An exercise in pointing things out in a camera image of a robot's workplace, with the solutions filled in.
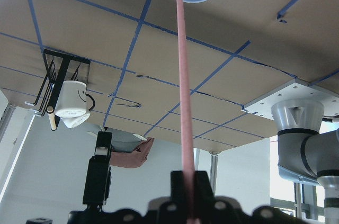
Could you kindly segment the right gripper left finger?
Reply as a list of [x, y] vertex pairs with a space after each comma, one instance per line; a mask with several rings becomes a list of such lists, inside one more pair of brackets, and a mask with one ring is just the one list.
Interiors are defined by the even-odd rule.
[[171, 172], [171, 201], [178, 205], [179, 208], [188, 207], [182, 171]]

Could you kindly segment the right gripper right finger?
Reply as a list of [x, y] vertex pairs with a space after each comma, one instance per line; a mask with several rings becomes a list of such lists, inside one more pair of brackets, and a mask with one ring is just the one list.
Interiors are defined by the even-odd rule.
[[211, 208], [215, 197], [206, 171], [194, 173], [195, 207]]

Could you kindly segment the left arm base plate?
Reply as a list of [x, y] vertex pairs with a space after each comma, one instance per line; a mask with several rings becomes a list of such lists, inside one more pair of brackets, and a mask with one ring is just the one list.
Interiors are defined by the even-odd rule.
[[324, 106], [324, 116], [338, 115], [338, 94], [318, 85], [310, 85], [300, 79], [292, 79], [272, 91], [246, 103], [243, 111], [273, 120], [271, 107], [278, 102], [305, 99], [320, 102]]

